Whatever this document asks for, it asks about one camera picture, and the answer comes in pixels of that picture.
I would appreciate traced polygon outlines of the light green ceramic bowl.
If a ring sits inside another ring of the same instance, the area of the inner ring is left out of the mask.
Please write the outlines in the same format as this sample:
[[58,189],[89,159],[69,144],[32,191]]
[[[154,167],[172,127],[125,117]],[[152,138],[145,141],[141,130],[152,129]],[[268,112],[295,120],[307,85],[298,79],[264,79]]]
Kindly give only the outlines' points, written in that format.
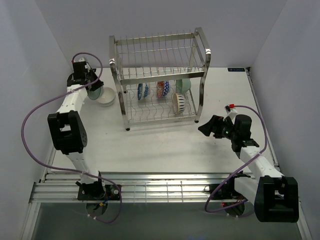
[[101,86],[99,88],[97,88],[96,90],[90,90],[88,91],[88,98],[92,101],[96,101],[97,99],[99,99],[101,97],[101,95],[104,92],[104,88]]

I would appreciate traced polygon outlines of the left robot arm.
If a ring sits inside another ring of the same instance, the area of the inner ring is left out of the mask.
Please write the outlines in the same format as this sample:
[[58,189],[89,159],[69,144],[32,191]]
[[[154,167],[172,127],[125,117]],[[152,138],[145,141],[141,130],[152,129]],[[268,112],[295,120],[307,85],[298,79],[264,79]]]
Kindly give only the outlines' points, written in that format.
[[[104,83],[97,80],[96,70],[91,68],[85,58],[72,63],[73,73],[67,79],[67,91],[60,108],[56,113],[47,117],[53,146],[72,162],[76,170],[80,171],[80,182],[85,195],[100,200],[106,195],[106,187],[102,180],[86,175],[99,176],[100,172],[85,160],[84,149],[88,144],[88,136],[80,117],[84,100],[99,99],[104,93]],[[78,89],[81,86],[93,83],[90,86]]]

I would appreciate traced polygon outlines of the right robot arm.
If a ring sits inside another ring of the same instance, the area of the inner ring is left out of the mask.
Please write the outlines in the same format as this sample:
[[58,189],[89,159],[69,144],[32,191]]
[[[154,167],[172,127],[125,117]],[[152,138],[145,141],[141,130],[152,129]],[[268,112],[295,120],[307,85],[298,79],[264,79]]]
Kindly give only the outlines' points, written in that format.
[[230,174],[210,194],[212,197],[224,188],[226,194],[237,199],[242,195],[254,206],[260,222],[296,223],[299,220],[298,182],[294,177],[284,176],[266,157],[263,149],[251,137],[252,119],[244,114],[226,117],[213,115],[198,130],[205,136],[213,134],[216,139],[226,138],[231,149],[248,167],[253,178],[242,173],[242,167]]

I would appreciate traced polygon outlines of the white ceramic bowl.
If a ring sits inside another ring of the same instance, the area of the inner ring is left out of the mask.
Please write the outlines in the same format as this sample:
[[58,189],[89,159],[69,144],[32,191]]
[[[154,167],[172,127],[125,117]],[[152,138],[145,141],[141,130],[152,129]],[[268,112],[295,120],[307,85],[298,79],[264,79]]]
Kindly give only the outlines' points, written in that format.
[[110,87],[104,87],[102,94],[97,99],[97,102],[103,107],[109,107],[114,103],[115,98],[116,98],[115,91]]

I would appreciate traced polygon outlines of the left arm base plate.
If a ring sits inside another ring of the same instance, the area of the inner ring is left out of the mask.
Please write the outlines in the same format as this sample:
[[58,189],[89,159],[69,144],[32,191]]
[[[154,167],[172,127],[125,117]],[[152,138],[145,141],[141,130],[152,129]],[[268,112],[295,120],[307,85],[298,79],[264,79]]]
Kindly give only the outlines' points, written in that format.
[[120,200],[120,184],[117,187],[114,184],[99,185],[93,187],[79,186],[76,199],[78,201],[102,201],[110,199],[111,201]]

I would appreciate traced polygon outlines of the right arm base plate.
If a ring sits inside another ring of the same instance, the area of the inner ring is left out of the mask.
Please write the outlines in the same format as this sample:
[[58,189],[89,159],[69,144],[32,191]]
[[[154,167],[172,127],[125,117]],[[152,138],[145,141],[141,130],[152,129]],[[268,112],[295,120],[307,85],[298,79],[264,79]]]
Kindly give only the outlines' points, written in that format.
[[[228,216],[234,218],[244,218],[252,215],[254,211],[245,213],[245,202],[247,199],[235,190],[235,179],[236,178],[251,178],[250,175],[238,172],[231,179],[226,181],[221,187],[219,184],[208,184],[204,187],[204,192],[209,194],[209,197],[204,205],[204,211],[207,213],[218,213],[225,211]],[[208,210],[208,205],[211,200],[233,200],[233,202],[223,202],[222,208],[215,210]]]

